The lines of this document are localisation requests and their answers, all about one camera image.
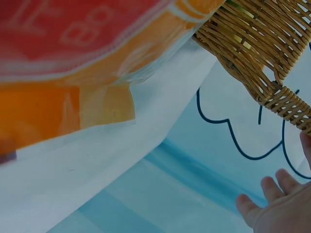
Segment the dark blue line drawing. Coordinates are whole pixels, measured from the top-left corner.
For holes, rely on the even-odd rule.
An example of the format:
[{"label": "dark blue line drawing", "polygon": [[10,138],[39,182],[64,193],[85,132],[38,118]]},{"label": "dark blue line drawing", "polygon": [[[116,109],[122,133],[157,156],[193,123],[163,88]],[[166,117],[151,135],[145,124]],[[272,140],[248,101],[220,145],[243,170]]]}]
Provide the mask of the dark blue line drawing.
[{"label": "dark blue line drawing", "polygon": [[231,126],[231,122],[230,122],[230,119],[223,119],[223,120],[211,120],[211,119],[208,119],[207,117],[204,116],[203,112],[202,112],[202,109],[201,109],[201,104],[200,104],[200,89],[197,91],[196,93],[196,102],[197,102],[197,108],[198,108],[198,111],[199,111],[199,114],[201,116],[201,118],[208,122],[208,123],[212,123],[212,124],[223,124],[223,123],[227,123],[228,124],[228,127],[229,127],[229,130],[230,130],[230,134],[232,136],[232,139],[233,139],[233,142],[236,146],[236,148],[238,149],[238,151],[241,153],[241,155],[243,155],[245,158],[247,159],[250,159],[250,160],[260,160],[260,159],[263,159],[265,157],[267,157],[269,154],[271,154],[276,148],[278,148],[281,144],[282,144],[282,141],[280,141],[276,146],[274,146],[271,150],[269,150],[267,153],[265,153],[264,155],[262,156],[259,156],[259,157],[251,157],[249,155],[247,155],[242,149],[241,147],[239,146],[238,144],[238,141],[237,139],[235,138],[235,135],[233,133],[233,129],[232,129],[232,126]]},{"label": "dark blue line drawing", "polygon": [[[304,179],[308,179],[308,180],[311,180],[311,177],[307,177],[303,174],[301,174],[299,171],[297,171],[294,166],[292,165],[289,157],[288,157],[288,154],[286,152],[286,148],[285,148],[285,139],[284,139],[284,134],[285,134],[285,120],[283,120],[283,124],[282,124],[282,139],[281,141],[276,145],[274,146],[271,150],[269,150],[267,153],[265,153],[264,155],[260,156],[260,157],[251,157],[249,155],[247,155],[242,149],[241,147],[239,146],[238,142],[237,142],[237,139],[235,138],[235,135],[234,135],[234,132],[233,132],[233,129],[232,129],[232,125],[231,125],[231,122],[230,122],[230,119],[223,119],[223,120],[211,120],[209,118],[207,118],[203,112],[202,112],[202,109],[201,109],[201,104],[200,104],[200,89],[197,91],[196,93],[196,103],[197,103],[197,108],[198,108],[198,112],[201,116],[201,118],[208,122],[208,123],[211,123],[211,124],[223,124],[223,123],[226,123],[228,125],[228,128],[230,130],[230,134],[232,136],[232,140],[236,146],[236,148],[238,149],[238,151],[241,153],[242,156],[244,156],[245,158],[249,159],[249,160],[260,160],[260,159],[264,159],[265,157],[267,157],[269,154],[271,154],[275,149],[277,149],[279,146],[282,146],[283,148],[283,152],[284,152],[284,157],[288,163],[288,165],[291,167],[291,169],[294,171],[294,173],[296,173],[298,176],[304,178]],[[262,106],[260,106],[259,108],[259,116],[258,116],[258,124],[260,125],[261,124],[261,115],[262,115]]]},{"label": "dark blue line drawing", "polygon": [[261,125],[262,106],[259,107],[258,124]]}]

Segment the printed cloud design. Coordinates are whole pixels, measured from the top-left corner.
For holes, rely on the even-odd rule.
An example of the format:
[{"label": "printed cloud design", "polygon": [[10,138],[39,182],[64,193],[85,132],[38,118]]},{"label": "printed cloud design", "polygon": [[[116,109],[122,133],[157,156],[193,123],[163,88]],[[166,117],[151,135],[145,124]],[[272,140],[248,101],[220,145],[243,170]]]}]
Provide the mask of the printed cloud design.
[{"label": "printed cloud design", "polygon": [[[307,50],[284,84],[311,103],[311,52]],[[200,116],[208,123],[225,123],[238,150],[249,159],[261,159],[281,147],[293,171],[311,177],[299,141],[300,131],[260,106],[244,86],[216,63],[197,92]]]}]

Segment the hand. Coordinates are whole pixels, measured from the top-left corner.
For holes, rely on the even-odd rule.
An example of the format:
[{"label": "hand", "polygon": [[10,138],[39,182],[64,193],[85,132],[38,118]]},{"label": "hand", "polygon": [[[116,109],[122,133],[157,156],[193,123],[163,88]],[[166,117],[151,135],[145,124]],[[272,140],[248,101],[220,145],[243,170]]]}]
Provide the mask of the hand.
[{"label": "hand", "polygon": [[[300,135],[304,154],[311,168],[311,137]],[[247,195],[240,195],[236,205],[254,233],[310,233],[311,183],[300,184],[286,170],[276,173],[279,187],[271,177],[261,180],[261,187],[269,202],[259,208]]]}]

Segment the plastic packaging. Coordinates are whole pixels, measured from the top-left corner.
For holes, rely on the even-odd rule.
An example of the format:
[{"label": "plastic packaging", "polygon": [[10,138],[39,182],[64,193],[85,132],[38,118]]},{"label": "plastic packaging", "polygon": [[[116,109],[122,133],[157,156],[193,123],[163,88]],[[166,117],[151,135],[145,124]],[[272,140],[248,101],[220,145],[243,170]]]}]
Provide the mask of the plastic packaging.
[{"label": "plastic packaging", "polygon": [[0,154],[133,120],[130,83],[223,0],[5,0]]}]

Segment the light blue cloth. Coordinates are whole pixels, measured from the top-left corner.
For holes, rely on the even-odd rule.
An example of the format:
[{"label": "light blue cloth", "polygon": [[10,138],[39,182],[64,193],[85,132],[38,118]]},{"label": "light blue cloth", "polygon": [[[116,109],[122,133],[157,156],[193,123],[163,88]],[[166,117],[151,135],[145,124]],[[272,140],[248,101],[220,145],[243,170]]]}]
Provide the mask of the light blue cloth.
[{"label": "light blue cloth", "polygon": [[[310,51],[304,56],[294,75],[310,63]],[[220,76],[213,70],[211,74],[215,77],[207,77],[160,146],[49,233],[250,233],[235,207],[238,194],[266,205],[260,180],[279,168],[308,181],[299,131],[255,103],[249,108],[228,105],[236,113],[220,118],[221,101],[207,92]],[[303,86],[292,84],[306,94]],[[215,99],[207,98],[209,94]],[[224,94],[244,95],[243,90]],[[241,118],[239,111],[253,107],[256,118]],[[291,132],[296,138],[289,140]]]}]

